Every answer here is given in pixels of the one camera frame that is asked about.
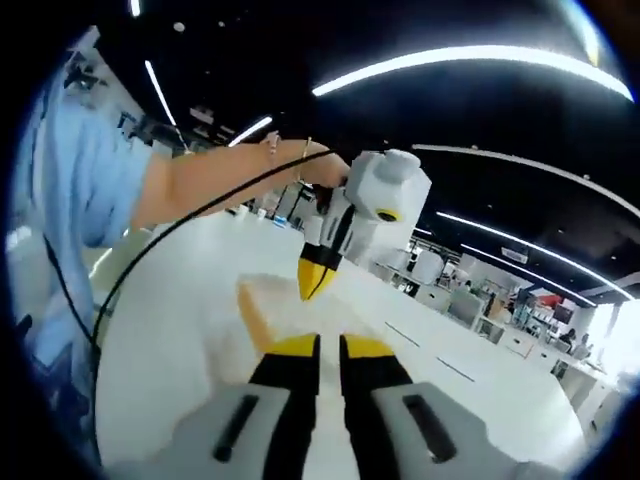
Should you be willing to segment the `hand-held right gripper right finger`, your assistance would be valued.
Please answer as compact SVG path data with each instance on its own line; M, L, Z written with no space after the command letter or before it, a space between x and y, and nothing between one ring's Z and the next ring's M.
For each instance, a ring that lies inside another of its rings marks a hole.
M416 383L384 342L343 334L344 422L363 479L558 479L489 439L484 421L428 382Z

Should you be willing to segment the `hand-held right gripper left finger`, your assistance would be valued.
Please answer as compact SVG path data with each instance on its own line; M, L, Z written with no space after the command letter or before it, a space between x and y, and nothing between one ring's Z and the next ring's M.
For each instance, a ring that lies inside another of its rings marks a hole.
M268 347L250 380L223 388L179 421L169 444L120 462L111 479L300 479L316 425L321 339Z

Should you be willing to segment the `person's left hand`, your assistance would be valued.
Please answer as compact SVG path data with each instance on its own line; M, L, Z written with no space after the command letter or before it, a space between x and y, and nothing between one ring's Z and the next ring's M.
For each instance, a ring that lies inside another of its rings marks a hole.
M331 153L328 147L312 142L307 153L314 158L301 167L300 179L304 182L326 188L337 188L347 178L350 171L349 165L338 154Z

